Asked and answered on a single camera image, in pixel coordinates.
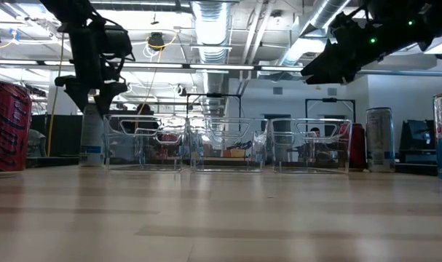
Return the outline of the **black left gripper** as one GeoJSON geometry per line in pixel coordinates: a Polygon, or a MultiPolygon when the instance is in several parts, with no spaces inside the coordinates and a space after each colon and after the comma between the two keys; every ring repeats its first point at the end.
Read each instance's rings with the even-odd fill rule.
{"type": "Polygon", "coordinates": [[[103,54],[105,26],[107,20],[97,20],[90,24],[64,22],[59,31],[69,35],[74,76],[59,76],[55,84],[66,87],[65,93],[83,113],[88,104],[90,89],[100,90],[94,96],[101,117],[109,113],[115,96],[127,91],[126,81],[121,77],[126,58],[107,59],[103,54]]]}

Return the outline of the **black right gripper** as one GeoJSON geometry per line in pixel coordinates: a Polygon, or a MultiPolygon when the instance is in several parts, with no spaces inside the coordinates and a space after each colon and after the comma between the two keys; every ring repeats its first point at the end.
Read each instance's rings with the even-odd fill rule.
{"type": "Polygon", "coordinates": [[[335,41],[302,70],[302,76],[311,76],[307,84],[345,84],[339,75],[355,75],[363,66],[384,56],[383,34],[387,20],[367,19],[363,27],[353,19],[354,12],[339,13],[329,25],[335,41]]]}

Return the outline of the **tall grey can blue band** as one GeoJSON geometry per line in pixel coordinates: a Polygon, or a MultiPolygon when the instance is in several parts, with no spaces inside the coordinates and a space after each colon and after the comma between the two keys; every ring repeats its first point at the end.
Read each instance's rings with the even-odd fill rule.
{"type": "Polygon", "coordinates": [[[366,149],[371,172],[395,172],[395,142],[392,110],[388,107],[366,110],[366,149]]]}
{"type": "Polygon", "coordinates": [[[104,164],[104,123],[94,103],[85,106],[82,120],[79,164],[100,167],[104,164]]]}

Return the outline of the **clear plastic bin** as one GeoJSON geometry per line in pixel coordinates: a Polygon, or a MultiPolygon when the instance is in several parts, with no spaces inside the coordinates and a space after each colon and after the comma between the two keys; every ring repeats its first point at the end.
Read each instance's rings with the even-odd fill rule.
{"type": "Polygon", "coordinates": [[[261,172],[268,121],[259,118],[189,119],[190,165],[195,172],[261,172]]]}
{"type": "Polygon", "coordinates": [[[273,170],[284,174],[347,174],[339,165],[339,128],[348,121],[331,122],[299,118],[277,118],[270,121],[273,150],[273,170]],[[320,137],[309,136],[313,127],[320,129],[320,137]]]}
{"type": "Polygon", "coordinates": [[[108,170],[180,171],[186,119],[180,116],[107,115],[108,170]]]}

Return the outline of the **white pillar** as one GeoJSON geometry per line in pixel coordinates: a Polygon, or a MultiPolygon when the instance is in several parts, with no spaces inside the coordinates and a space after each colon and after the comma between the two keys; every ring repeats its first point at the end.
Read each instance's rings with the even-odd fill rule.
{"type": "Polygon", "coordinates": [[[55,86],[57,71],[50,71],[47,113],[54,115],[77,115],[78,108],[70,97],[65,93],[64,87],[55,86]]]}

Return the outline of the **black partition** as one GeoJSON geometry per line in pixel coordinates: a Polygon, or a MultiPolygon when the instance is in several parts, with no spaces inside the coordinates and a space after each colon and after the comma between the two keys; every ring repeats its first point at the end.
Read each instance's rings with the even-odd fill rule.
{"type": "MultiPolygon", "coordinates": [[[[49,137],[50,115],[33,115],[31,128],[49,137]]],[[[81,115],[54,115],[50,156],[78,156],[82,132],[81,115]]]]}

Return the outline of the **grey wrapped bundle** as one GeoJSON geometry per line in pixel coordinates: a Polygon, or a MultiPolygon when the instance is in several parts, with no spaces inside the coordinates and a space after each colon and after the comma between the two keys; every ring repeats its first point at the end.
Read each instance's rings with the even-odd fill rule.
{"type": "Polygon", "coordinates": [[[37,130],[29,130],[27,157],[46,157],[46,136],[37,130]]]}

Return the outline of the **long linear light fixture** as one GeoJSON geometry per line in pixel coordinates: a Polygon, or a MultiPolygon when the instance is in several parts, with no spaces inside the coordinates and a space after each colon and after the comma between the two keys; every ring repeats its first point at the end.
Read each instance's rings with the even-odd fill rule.
{"type": "MultiPolygon", "coordinates": [[[[0,66],[13,67],[66,67],[74,65],[68,61],[55,60],[5,60],[0,59],[0,66]]],[[[302,67],[297,66],[270,66],[270,65],[230,65],[230,64],[189,64],[189,63],[125,63],[122,70],[137,71],[143,69],[175,69],[175,70],[214,70],[214,71],[285,71],[300,72],[302,67]]]]}

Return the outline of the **dark computer monitor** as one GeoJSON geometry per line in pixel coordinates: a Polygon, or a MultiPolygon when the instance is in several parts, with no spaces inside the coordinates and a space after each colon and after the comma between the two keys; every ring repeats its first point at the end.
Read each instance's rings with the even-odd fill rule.
{"type": "Polygon", "coordinates": [[[400,161],[405,164],[436,164],[433,120],[406,120],[403,122],[400,161]]]}

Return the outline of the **black frame stand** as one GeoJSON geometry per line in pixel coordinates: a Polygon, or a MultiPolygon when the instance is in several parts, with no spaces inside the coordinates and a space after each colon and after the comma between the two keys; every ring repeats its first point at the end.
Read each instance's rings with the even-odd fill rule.
{"type": "Polygon", "coordinates": [[[204,94],[198,94],[198,93],[187,93],[186,94],[186,116],[189,115],[190,107],[193,106],[201,97],[207,97],[207,98],[236,98],[238,102],[238,116],[242,116],[242,96],[236,95],[236,94],[222,94],[219,92],[211,92],[211,93],[204,93],[204,94]],[[190,102],[189,98],[191,96],[196,96],[196,98],[190,102]]]}
{"type": "Polygon", "coordinates": [[[352,99],[338,99],[338,98],[306,98],[304,102],[304,112],[305,112],[305,120],[308,122],[310,120],[316,120],[316,121],[322,121],[326,125],[329,125],[331,122],[343,122],[348,121],[348,119],[341,118],[310,118],[309,117],[309,110],[313,107],[309,105],[309,102],[313,102],[313,104],[316,103],[342,103],[347,109],[350,110],[352,113],[351,122],[355,123],[357,120],[357,114],[356,114],[356,101],[352,99]]]}

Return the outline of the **silver diagonal ceiling duct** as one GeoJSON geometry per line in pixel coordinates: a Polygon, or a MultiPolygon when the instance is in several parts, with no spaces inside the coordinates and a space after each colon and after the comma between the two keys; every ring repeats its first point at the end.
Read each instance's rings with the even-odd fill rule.
{"type": "Polygon", "coordinates": [[[323,33],[326,36],[330,22],[351,2],[351,0],[315,0],[309,12],[298,16],[289,33],[291,43],[277,60],[277,66],[295,66],[308,52],[320,53],[325,41],[309,39],[310,33],[323,33]]]}

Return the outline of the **black aluminium table frame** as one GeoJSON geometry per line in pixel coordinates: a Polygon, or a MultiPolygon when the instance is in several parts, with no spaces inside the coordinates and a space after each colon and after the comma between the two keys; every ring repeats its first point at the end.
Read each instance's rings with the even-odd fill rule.
{"type": "MultiPolygon", "coordinates": [[[[60,167],[78,165],[79,157],[39,157],[27,158],[26,168],[60,167]]],[[[395,171],[399,173],[427,175],[436,177],[438,175],[435,164],[411,164],[396,163],[395,171]]]]}

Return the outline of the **silver corrugated ceiling duct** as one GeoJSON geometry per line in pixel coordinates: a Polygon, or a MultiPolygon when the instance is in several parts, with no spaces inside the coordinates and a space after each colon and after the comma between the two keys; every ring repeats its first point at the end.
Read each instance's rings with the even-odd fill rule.
{"type": "MultiPolygon", "coordinates": [[[[200,62],[202,64],[225,64],[228,57],[228,29],[230,26],[231,4],[220,1],[193,1],[194,28],[200,62]]],[[[228,93],[227,74],[203,72],[204,93],[228,93]]],[[[204,97],[204,115],[224,116],[225,97],[204,97]]]]}

